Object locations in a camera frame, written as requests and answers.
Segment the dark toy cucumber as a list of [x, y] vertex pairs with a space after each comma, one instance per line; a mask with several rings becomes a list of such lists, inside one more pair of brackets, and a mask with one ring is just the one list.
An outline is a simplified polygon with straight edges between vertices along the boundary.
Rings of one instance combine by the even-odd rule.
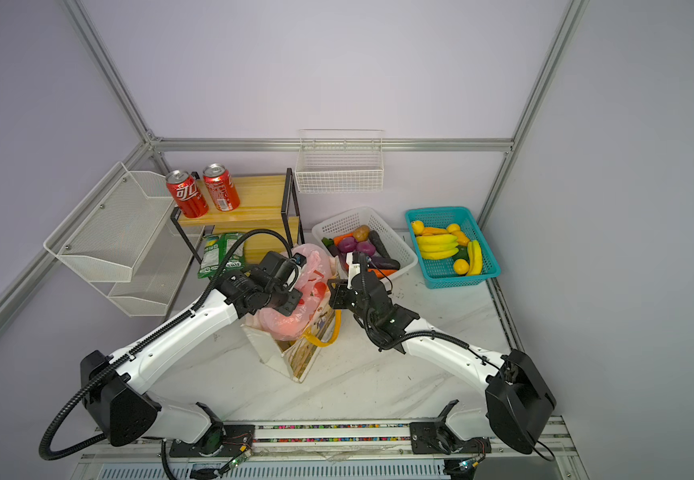
[[370, 236], [369, 236], [369, 241], [376, 247], [376, 249], [377, 249], [376, 254], [379, 257], [391, 259], [391, 255], [389, 254], [387, 247], [385, 246], [380, 234], [376, 230], [371, 230]]

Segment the red cola can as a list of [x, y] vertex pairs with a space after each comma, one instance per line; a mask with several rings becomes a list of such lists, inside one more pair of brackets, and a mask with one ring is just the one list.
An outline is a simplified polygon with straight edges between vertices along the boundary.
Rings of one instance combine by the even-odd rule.
[[201, 193], [197, 179], [188, 171], [173, 170], [166, 176], [166, 185], [182, 214], [199, 218], [208, 213], [207, 201]]
[[209, 195], [221, 212], [236, 210], [240, 204], [240, 196], [235, 187], [229, 170], [221, 164], [210, 164], [203, 171], [203, 179]]

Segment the white canvas tote bag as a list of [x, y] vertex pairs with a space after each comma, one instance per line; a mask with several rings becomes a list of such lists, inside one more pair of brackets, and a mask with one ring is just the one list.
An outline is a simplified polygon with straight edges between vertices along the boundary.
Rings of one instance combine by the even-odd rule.
[[314, 310], [310, 324], [294, 341], [276, 340], [261, 328], [257, 316], [249, 316], [242, 329], [260, 362], [289, 380], [302, 383], [320, 351], [333, 345], [339, 338], [341, 312], [334, 310], [329, 300], [330, 294], [326, 293]]

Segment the wooden black-frame shelf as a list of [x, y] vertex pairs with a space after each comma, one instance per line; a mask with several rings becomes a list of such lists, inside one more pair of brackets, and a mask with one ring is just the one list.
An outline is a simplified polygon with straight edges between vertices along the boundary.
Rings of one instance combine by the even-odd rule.
[[207, 201], [208, 212], [201, 217], [187, 218], [176, 207], [170, 216], [171, 226], [187, 243], [195, 259], [203, 258], [201, 237], [211, 233], [245, 233], [268, 228], [284, 236], [292, 246], [305, 242], [292, 170], [282, 175], [235, 177], [241, 204], [229, 212], [216, 207], [203, 180], [198, 179], [196, 183]]

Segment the red cola can right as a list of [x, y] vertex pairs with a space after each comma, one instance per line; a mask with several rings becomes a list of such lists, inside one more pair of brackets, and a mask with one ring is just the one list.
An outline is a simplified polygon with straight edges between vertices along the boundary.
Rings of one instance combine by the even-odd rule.
[[229, 170], [221, 164], [210, 164], [203, 171], [203, 179], [209, 195], [221, 212], [236, 210], [240, 204], [240, 196], [235, 187]]

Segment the yellow toy banana right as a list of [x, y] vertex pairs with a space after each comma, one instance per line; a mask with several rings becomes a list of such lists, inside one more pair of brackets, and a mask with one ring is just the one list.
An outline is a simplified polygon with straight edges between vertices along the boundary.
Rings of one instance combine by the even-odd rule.
[[478, 276], [484, 267], [483, 251], [477, 240], [472, 240], [468, 244], [469, 270], [468, 276]]

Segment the yellow toy lemon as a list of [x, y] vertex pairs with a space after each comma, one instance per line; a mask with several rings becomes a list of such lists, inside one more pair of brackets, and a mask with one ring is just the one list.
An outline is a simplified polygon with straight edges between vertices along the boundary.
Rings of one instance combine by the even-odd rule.
[[413, 221], [411, 226], [412, 226], [412, 231], [416, 236], [420, 236], [424, 233], [425, 225], [422, 221], [420, 221], [420, 220]]
[[453, 270], [459, 276], [466, 276], [470, 271], [470, 264], [465, 259], [457, 259], [453, 264]]

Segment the purple toy onion left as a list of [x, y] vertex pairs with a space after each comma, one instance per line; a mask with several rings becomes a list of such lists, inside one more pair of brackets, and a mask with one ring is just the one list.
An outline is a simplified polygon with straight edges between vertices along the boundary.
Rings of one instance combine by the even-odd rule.
[[357, 249], [358, 241], [353, 236], [345, 236], [338, 243], [337, 247], [341, 253], [351, 253]]

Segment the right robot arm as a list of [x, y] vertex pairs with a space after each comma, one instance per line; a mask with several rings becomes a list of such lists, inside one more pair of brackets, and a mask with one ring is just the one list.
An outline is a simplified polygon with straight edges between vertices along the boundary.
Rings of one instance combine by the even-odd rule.
[[509, 448], [532, 454], [544, 447], [540, 436], [557, 400], [527, 353], [486, 350], [440, 330], [394, 303], [372, 272], [331, 280], [328, 288], [331, 307], [352, 312], [378, 350], [424, 359], [481, 390], [490, 429]]

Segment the orange toy carrot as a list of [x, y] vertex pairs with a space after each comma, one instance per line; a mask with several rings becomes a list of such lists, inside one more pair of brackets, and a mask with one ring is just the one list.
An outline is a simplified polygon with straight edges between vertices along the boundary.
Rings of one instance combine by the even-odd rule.
[[389, 278], [396, 273], [395, 269], [370, 268], [369, 271], [375, 273], [379, 278]]

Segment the teal plastic basket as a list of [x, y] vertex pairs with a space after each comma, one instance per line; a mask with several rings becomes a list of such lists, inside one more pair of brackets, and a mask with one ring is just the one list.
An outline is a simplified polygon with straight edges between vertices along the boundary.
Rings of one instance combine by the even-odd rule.
[[501, 274], [501, 267], [473, 214], [466, 207], [431, 207], [406, 212], [413, 246], [430, 289], [474, 286]]

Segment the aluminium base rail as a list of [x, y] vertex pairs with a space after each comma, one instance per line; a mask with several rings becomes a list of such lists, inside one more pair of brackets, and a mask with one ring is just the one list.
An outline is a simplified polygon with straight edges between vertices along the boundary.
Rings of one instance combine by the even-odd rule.
[[428, 420], [230, 423], [218, 457], [155, 440], [84, 453], [75, 479], [586, 479], [564, 420], [529, 454], [480, 434], [445, 453]]

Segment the purple toy eggplant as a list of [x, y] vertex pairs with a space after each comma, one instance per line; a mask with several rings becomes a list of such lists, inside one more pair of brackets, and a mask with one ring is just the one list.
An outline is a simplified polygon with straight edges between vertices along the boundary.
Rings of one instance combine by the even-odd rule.
[[402, 268], [397, 260], [390, 258], [376, 256], [372, 257], [370, 262], [373, 268], [380, 270], [400, 270]]

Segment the purple toy onion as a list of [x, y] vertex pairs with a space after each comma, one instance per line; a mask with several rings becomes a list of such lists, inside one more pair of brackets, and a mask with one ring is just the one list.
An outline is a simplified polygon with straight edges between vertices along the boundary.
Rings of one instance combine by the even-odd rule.
[[345, 236], [338, 243], [337, 247], [341, 253], [351, 253], [357, 249], [358, 241], [353, 236]]
[[370, 241], [359, 242], [356, 246], [356, 250], [369, 257], [374, 256], [377, 253], [376, 247]]

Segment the yellow toy banana bunch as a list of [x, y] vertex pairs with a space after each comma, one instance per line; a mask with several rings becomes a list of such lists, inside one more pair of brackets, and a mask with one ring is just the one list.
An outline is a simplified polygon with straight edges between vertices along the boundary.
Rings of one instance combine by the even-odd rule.
[[458, 238], [452, 234], [418, 236], [416, 243], [425, 260], [444, 260], [458, 253]]

